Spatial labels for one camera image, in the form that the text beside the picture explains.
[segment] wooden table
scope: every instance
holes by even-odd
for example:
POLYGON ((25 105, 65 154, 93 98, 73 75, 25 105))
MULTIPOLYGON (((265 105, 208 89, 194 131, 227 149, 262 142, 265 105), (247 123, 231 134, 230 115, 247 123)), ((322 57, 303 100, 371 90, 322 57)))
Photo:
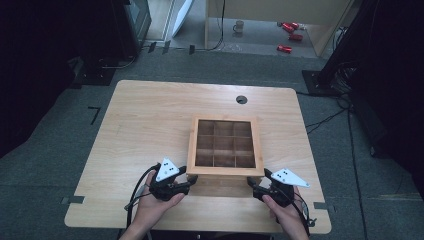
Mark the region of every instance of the wooden table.
MULTIPOLYGON (((311 218, 311 233, 330 232, 302 113, 295 91, 287 88, 127 81, 118 83, 87 160, 65 223, 70 227, 125 228, 131 193, 140 176, 169 157, 187 163, 193 114, 228 114, 258 118, 264 165, 289 168, 309 182, 300 188, 311 218), (239 104, 236 97, 247 97, 239 104)), ((177 178, 185 181, 185 176, 177 178)), ((169 210, 155 229, 226 232, 281 232, 266 205, 251 196, 208 197, 192 192, 169 210)))

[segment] wooden grid box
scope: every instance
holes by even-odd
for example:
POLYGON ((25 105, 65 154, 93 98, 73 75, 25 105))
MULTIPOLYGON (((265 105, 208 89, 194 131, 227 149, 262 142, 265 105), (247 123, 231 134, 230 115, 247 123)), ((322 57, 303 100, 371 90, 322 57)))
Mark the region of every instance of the wooden grid box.
POLYGON ((256 117, 194 116, 187 175, 199 176, 193 186, 199 195, 251 195, 246 177, 264 175, 256 117))

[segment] gray floor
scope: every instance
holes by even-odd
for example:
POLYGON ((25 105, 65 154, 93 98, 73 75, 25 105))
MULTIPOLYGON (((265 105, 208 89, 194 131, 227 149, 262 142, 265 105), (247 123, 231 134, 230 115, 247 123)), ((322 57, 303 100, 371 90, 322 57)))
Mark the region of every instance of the gray floor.
MULTIPOLYGON (((180 44, 189 42, 187 36, 180 44)), ((189 55, 186 50, 170 49, 162 54, 157 48, 152 53, 143 50, 136 62, 118 69, 109 87, 65 90, 31 138, 0 159, 0 239, 116 239, 118 229, 65 226, 68 206, 60 202, 76 189, 119 80, 289 87, 306 92, 301 70, 320 70, 325 63, 318 57, 245 52, 189 55), (95 110, 88 107, 101 108, 93 124, 95 110)), ((340 110, 335 99, 298 98, 306 125, 340 110)), ((369 143, 354 113, 343 112, 308 136, 332 223, 329 234, 311 239, 365 239, 365 235, 368 239, 422 239, 424 204, 410 174, 391 159, 369 155, 369 143)))

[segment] hand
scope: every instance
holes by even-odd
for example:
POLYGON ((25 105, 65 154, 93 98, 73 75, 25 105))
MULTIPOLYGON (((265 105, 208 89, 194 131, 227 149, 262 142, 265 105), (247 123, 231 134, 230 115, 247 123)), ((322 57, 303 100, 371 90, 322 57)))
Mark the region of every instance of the hand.
MULTIPOLYGON (((142 195, 150 193, 147 185, 150 185, 154 174, 155 171, 153 170, 147 176, 146 187, 142 195)), ((167 202, 158 200, 151 194, 140 198, 134 220, 121 239, 141 239, 159 221, 163 214, 171 207, 177 205, 184 196, 183 193, 179 193, 167 202)))
MULTIPOLYGON (((294 192, 299 194, 299 189, 297 189, 296 186, 294 187, 294 192)), ((299 213, 293 205, 290 204, 283 208, 268 195, 263 195, 262 200, 264 200, 265 204, 269 207, 270 217, 278 218, 281 227, 290 239, 309 239, 299 213)), ((300 201, 295 201, 295 204, 299 209, 302 209, 300 201)))

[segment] wire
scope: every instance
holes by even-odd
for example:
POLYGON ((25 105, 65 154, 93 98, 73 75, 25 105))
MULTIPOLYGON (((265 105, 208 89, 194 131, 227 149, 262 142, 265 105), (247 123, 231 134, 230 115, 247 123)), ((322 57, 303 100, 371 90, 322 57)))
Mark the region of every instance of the wire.
POLYGON ((300 211, 300 209, 296 206, 296 204, 294 203, 294 201, 291 200, 283 190, 281 190, 279 188, 275 188, 275 189, 277 189, 277 191, 279 191, 280 193, 282 193, 290 201, 291 205, 296 209, 297 213, 299 214, 300 220, 302 221, 303 227, 305 228, 306 233, 308 234, 308 236, 310 236, 311 234, 309 233, 309 227, 308 227, 309 213, 305 217, 305 215, 303 215, 303 213, 300 211))
POLYGON ((133 58, 131 59, 131 62, 129 62, 129 63, 127 63, 127 64, 123 65, 123 66, 117 66, 117 67, 101 67, 101 68, 103 68, 103 69, 122 69, 122 68, 126 68, 126 67, 128 67, 129 65, 131 65, 131 64, 134 62, 134 60, 135 60, 135 57, 133 57, 133 58))
POLYGON ((217 49, 222 44, 222 42, 224 41, 224 15, 225 15, 225 0, 224 0, 224 3, 222 4, 221 27, 220 27, 221 38, 219 39, 219 41, 215 45, 215 47, 213 47, 212 49, 206 49, 206 51, 212 51, 212 50, 217 49))
POLYGON ((347 110, 347 109, 342 109, 342 110, 340 110, 340 111, 338 111, 337 113, 335 113, 335 114, 333 114, 333 115, 331 115, 331 116, 327 117, 326 119, 324 119, 324 120, 322 120, 322 121, 319 121, 319 122, 316 122, 316 123, 309 124, 309 125, 305 126, 305 128, 308 128, 308 127, 312 127, 312 126, 317 125, 317 126, 316 126, 316 127, 314 127, 313 129, 309 130, 309 131, 307 132, 307 134, 312 133, 312 132, 313 132, 313 131, 315 131, 317 128, 319 128, 319 127, 321 126, 321 124, 326 123, 326 122, 329 122, 329 121, 330 121, 331 119, 333 119, 335 116, 337 116, 337 115, 339 115, 339 114, 343 113, 343 112, 344 112, 344 111, 346 111, 346 110, 347 110))
POLYGON ((310 218, 309 218, 309 207, 308 207, 308 204, 306 204, 306 201, 302 198, 302 196, 300 196, 297 193, 294 193, 294 194, 296 194, 296 196, 298 196, 301 199, 301 200, 298 200, 298 199, 295 199, 295 200, 301 202, 302 203, 302 206, 304 204, 304 207, 306 208, 307 221, 309 222, 309 219, 310 218))
POLYGON ((339 36, 337 37, 337 41, 335 41, 337 32, 333 35, 333 52, 337 48, 337 46, 339 45, 340 41, 343 39, 347 29, 348 29, 348 27, 340 27, 338 29, 338 31, 341 31, 341 32, 340 32, 339 36))
POLYGON ((136 203, 136 201, 137 201, 137 200, 139 200, 139 199, 140 199, 140 198, 142 198, 142 197, 148 196, 148 195, 150 195, 150 194, 152 194, 152 193, 147 193, 147 194, 144 194, 144 195, 141 195, 141 196, 135 197, 135 198, 134 198, 134 199, 133 199, 130 203, 128 203, 128 204, 124 207, 124 209, 128 211, 128 209, 129 209, 130 207, 133 207, 133 206, 137 205, 137 203, 136 203))
POLYGON ((353 134, 352 134, 352 124, 350 122, 350 111, 347 112, 347 123, 349 126, 349 136, 350 136, 350 146, 351 146, 351 154, 352 154, 352 163, 353 163, 353 170, 355 173, 355 183, 356 183, 356 189, 358 191, 358 201, 359 201, 359 209, 361 211, 361 218, 362 218, 362 226, 364 228, 364 239, 368 239, 368 233, 367 233, 367 224, 365 222, 365 214, 364 214, 364 207, 362 202, 362 193, 361 193, 361 187, 359 186, 359 177, 358 177, 358 169, 357 169, 357 163, 356 163, 356 156, 355 156, 355 144, 353 141, 353 134))
MULTIPOLYGON (((143 181, 143 179, 146 177, 146 175, 147 175, 150 171, 152 171, 152 170, 154 170, 154 169, 159 168, 159 166, 160 166, 160 163, 158 163, 158 164, 157 164, 157 165, 155 165, 155 166, 151 166, 149 169, 147 169, 147 171, 146 171, 146 172, 144 172, 144 173, 143 173, 143 175, 140 177, 140 179, 138 180, 137 184, 135 185, 134 191, 133 191, 133 193, 132 193, 132 195, 131 195, 131 198, 130 198, 130 203, 131 203, 131 202, 133 202, 133 200, 134 200, 134 196, 135 196, 135 194, 137 193, 137 189, 138 189, 138 187, 140 186, 140 184, 141 184, 141 182, 143 181)), ((132 209, 133 209, 133 206, 132 206, 132 205, 129 205, 129 207, 128 207, 128 212, 127 212, 127 228, 130 226, 131 221, 132 221, 132 209)))

